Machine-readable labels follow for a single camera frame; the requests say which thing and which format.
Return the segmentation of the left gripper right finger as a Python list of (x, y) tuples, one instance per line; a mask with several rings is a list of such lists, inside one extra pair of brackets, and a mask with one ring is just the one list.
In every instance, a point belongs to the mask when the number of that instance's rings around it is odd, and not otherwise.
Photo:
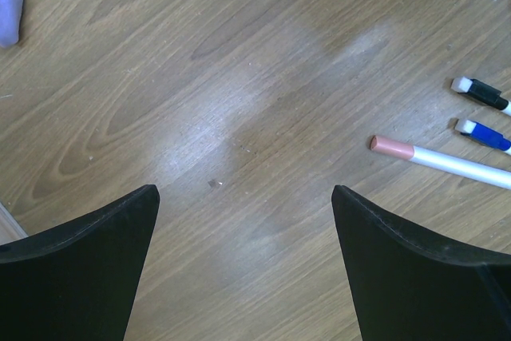
[(364, 340), (508, 340), (510, 256), (380, 208), (346, 186), (331, 203)]

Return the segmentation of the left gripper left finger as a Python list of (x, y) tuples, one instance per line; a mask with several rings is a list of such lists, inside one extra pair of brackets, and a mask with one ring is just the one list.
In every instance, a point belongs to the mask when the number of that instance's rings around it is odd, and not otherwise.
[(3, 340), (122, 340), (160, 204), (156, 186), (1, 246)]

